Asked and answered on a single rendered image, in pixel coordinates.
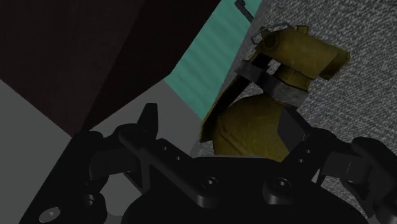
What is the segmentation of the olive yellow hand grenade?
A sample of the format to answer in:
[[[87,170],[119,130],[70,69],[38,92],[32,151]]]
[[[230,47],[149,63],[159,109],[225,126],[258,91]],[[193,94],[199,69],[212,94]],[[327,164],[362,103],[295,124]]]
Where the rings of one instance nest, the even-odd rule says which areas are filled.
[[[235,68],[235,77],[212,104],[199,141],[215,155],[259,156],[282,161],[289,153],[278,134],[283,108],[298,109],[316,78],[332,79],[351,54],[284,22],[252,35],[254,53]]]

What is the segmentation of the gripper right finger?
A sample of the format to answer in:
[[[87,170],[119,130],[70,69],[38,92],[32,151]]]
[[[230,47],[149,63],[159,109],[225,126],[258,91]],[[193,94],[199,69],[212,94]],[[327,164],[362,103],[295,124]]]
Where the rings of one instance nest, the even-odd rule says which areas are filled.
[[[289,155],[264,181],[264,200],[285,207],[283,222],[397,224],[397,155],[369,137],[351,143],[311,127],[291,108],[281,111],[277,133]]]

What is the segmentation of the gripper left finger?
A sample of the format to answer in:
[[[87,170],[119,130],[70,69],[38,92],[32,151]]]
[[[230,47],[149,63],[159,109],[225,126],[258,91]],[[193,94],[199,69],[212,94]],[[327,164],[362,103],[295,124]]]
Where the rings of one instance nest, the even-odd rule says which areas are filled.
[[[101,190],[118,173],[143,195],[159,193],[167,207],[217,207],[217,181],[157,132],[157,104],[147,103],[137,123],[121,125],[108,137],[75,134],[18,224],[105,224]]]

